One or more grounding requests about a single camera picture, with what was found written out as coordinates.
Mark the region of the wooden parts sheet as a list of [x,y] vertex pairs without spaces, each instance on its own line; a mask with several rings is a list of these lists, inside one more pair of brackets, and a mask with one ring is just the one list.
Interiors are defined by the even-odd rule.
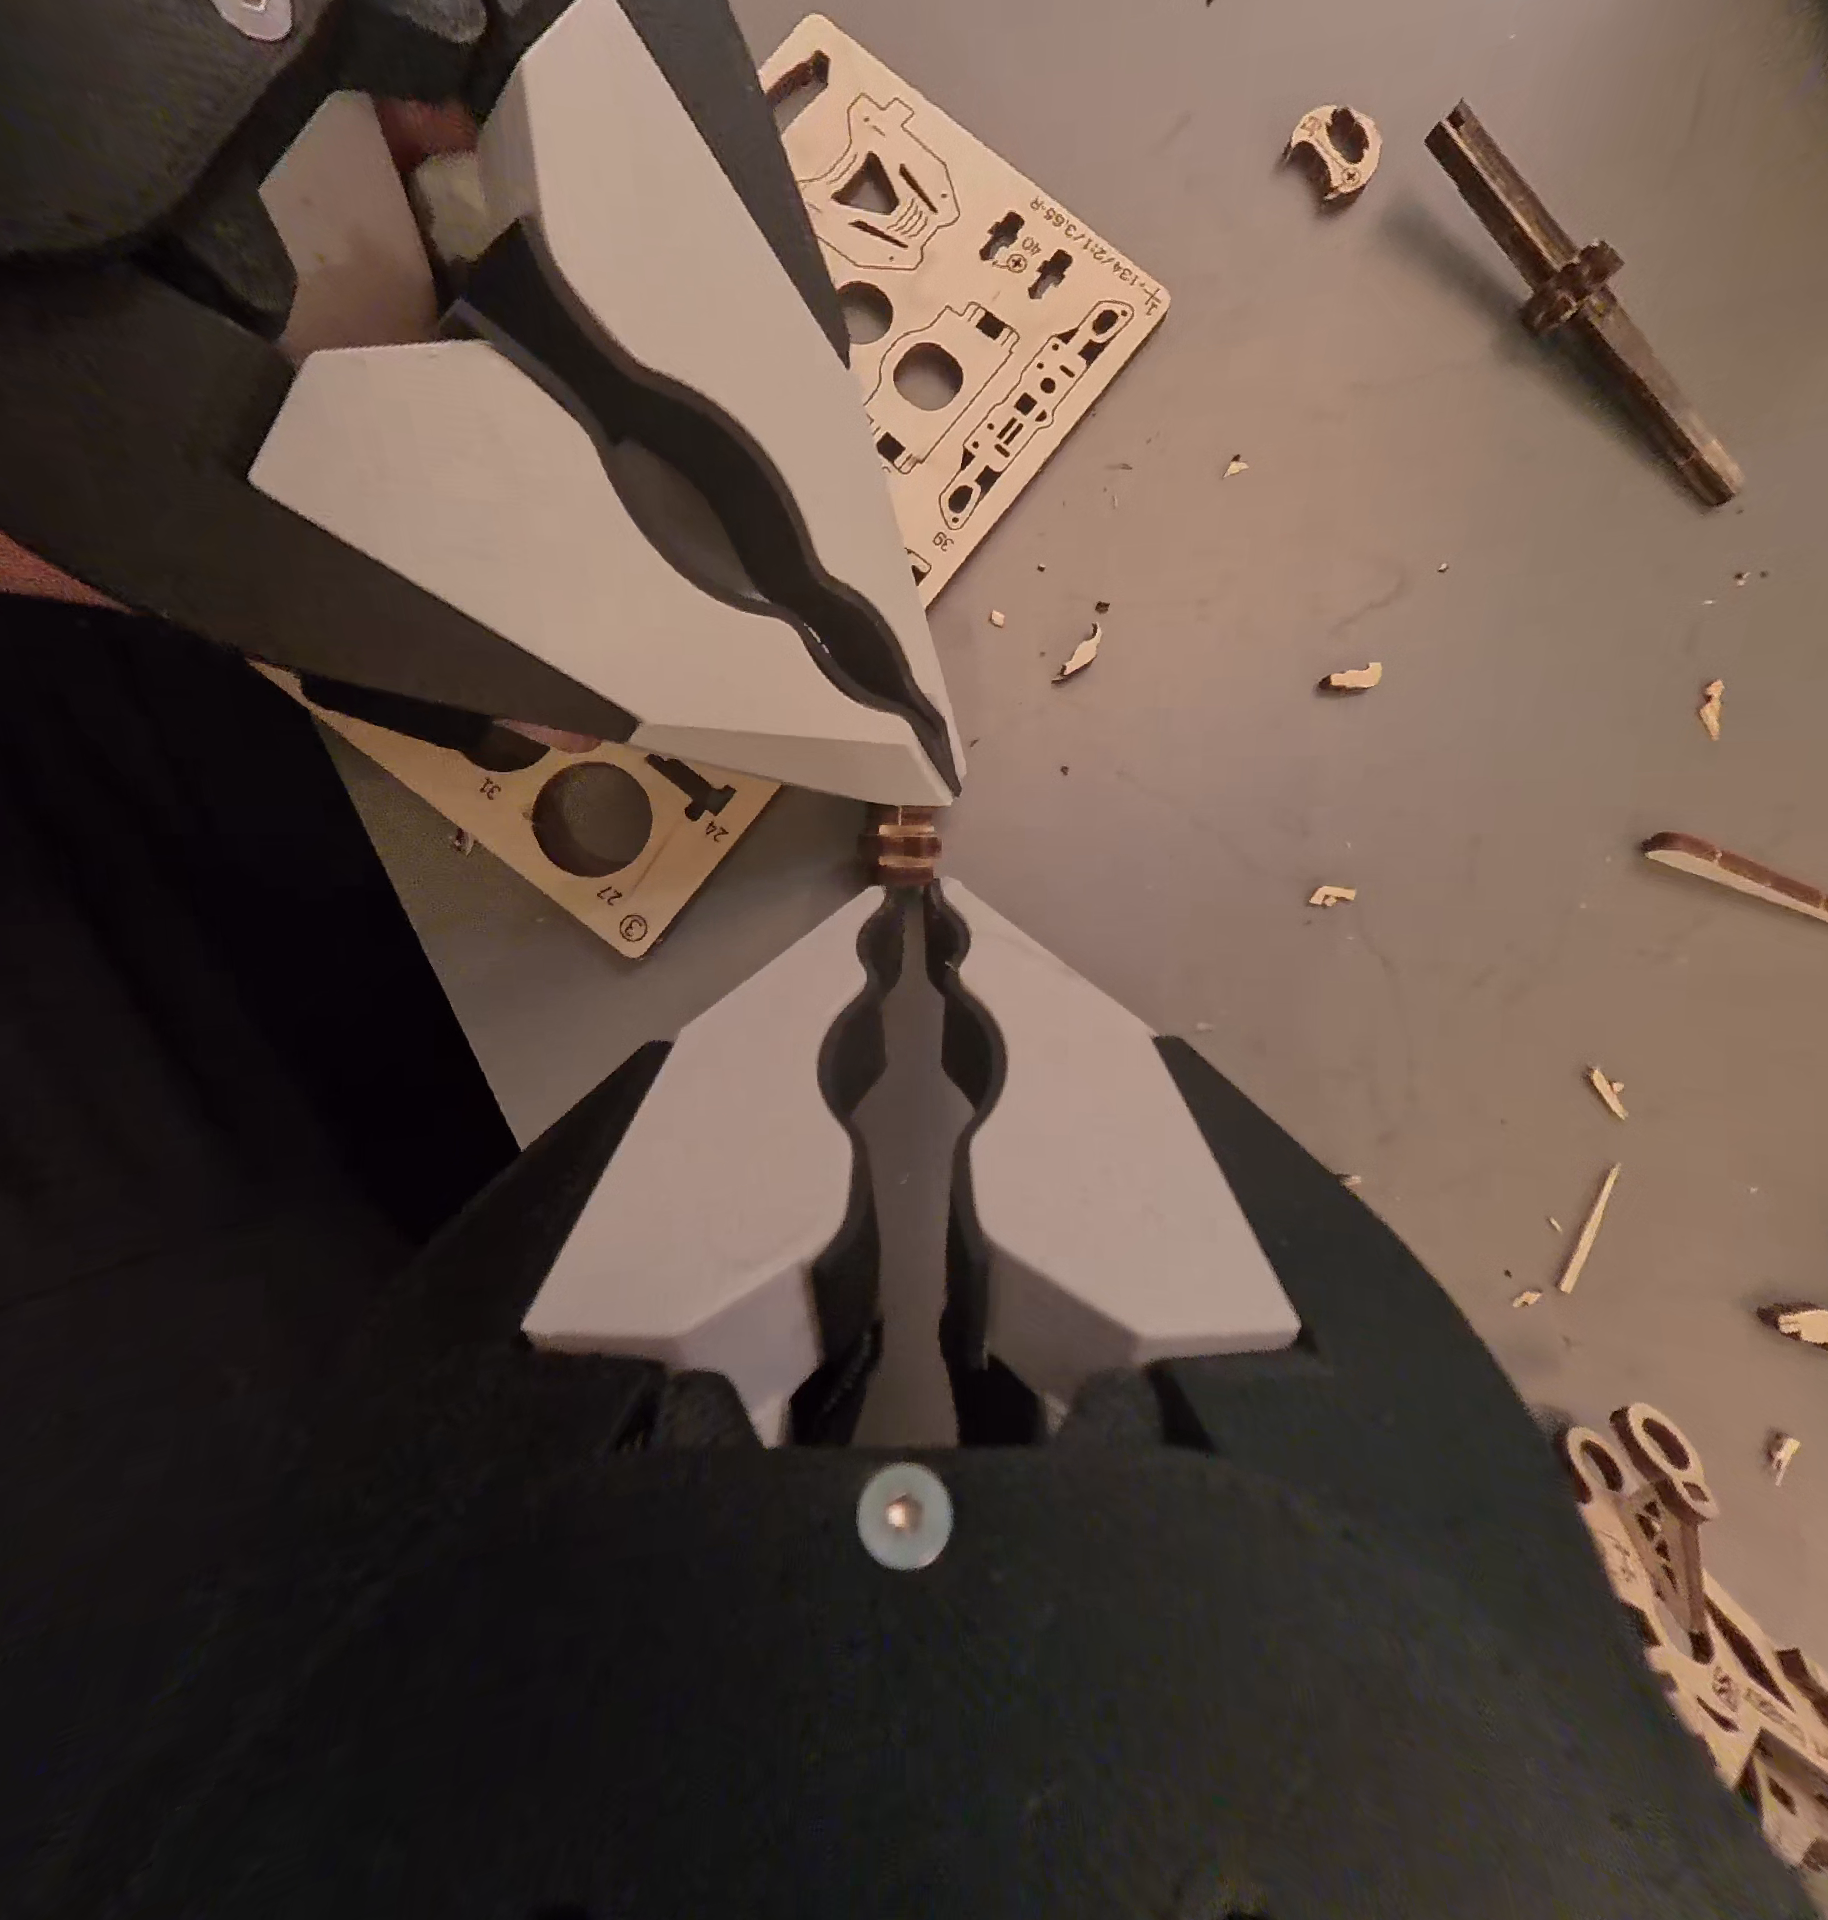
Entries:
[[[888,307],[851,353],[921,605],[949,588],[1168,320],[1168,289],[828,17],[761,66],[838,293]],[[644,958],[778,784],[628,744],[516,770],[279,688],[624,958]]]

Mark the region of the thin wooden sliver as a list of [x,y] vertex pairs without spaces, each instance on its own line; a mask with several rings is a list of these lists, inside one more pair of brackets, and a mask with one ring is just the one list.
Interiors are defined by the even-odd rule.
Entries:
[[1565,1299],[1574,1296],[1574,1288],[1580,1281],[1580,1275],[1585,1271],[1585,1267],[1589,1267],[1589,1262],[1590,1262],[1590,1256],[1596,1251],[1596,1242],[1600,1238],[1600,1227],[1606,1223],[1606,1216],[1610,1213],[1610,1202],[1614,1202],[1621,1184],[1622,1184],[1622,1163],[1618,1162],[1618,1163],[1610,1163],[1600,1174],[1600,1179],[1599,1179],[1599,1184],[1593,1189],[1590,1202],[1583,1210],[1580,1223],[1579,1223],[1579,1227],[1574,1231],[1574,1234],[1568,1240],[1567,1256],[1565,1256],[1562,1269],[1557,1275],[1557,1293],[1560,1296],[1565,1296]]

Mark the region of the tapered wooden stick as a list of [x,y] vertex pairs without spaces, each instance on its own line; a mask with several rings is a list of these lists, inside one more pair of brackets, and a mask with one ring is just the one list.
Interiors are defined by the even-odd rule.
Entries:
[[1828,891],[1797,879],[1758,858],[1721,847],[1681,831],[1660,831],[1639,842],[1639,856],[1680,874],[1699,878],[1732,894],[1781,907],[1801,920],[1828,926]]

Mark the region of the wooden model assembly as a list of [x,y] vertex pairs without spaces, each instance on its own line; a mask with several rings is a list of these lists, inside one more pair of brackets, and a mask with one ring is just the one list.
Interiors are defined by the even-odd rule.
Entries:
[[1828,1674],[1709,1571],[1719,1502],[1692,1438],[1649,1403],[1560,1440],[1585,1531],[1653,1679],[1828,1916]]

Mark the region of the person's left hand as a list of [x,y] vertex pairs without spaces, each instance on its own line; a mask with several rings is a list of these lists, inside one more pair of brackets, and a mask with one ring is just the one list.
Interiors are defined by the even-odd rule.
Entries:
[[65,573],[0,533],[0,596],[126,612],[121,602]]

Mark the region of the small round wooden part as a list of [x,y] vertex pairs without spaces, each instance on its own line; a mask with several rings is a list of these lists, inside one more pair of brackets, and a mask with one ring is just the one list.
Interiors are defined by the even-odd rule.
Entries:
[[1349,104],[1307,110],[1289,133],[1284,160],[1307,165],[1323,203],[1360,196],[1382,163],[1382,131]]

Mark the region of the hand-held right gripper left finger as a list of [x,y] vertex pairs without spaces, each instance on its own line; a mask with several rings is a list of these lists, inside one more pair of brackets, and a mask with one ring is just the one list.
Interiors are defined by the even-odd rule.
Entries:
[[886,1069],[905,905],[872,888],[669,1043],[524,1337],[736,1386],[766,1445],[842,1445],[881,1352],[855,1113]]

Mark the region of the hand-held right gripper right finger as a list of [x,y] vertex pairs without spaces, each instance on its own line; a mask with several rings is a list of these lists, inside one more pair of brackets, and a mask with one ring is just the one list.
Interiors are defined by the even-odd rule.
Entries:
[[953,1145],[941,1356],[967,1444],[1035,1444],[1090,1380],[1301,1336],[1161,1038],[958,882],[927,889]]

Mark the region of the dark wooden axle with gear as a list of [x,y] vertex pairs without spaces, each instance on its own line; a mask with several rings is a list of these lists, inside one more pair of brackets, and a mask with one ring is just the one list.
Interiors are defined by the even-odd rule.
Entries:
[[1622,305],[1618,247],[1576,244],[1468,104],[1431,129],[1427,149],[1523,274],[1525,331],[1593,372],[1699,503],[1730,506],[1742,492],[1742,468]]

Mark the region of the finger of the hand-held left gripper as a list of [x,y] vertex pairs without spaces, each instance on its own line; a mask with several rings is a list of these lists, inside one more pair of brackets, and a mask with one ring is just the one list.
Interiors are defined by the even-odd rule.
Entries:
[[849,365],[674,92],[507,92],[424,347],[314,353],[260,492],[648,753],[952,803],[953,713]]
[[718,152],[831,283],[736,17],[568,5],[486,115],[497,228],[415,350],[415,580],[718,759],[952,759],[860,396]]

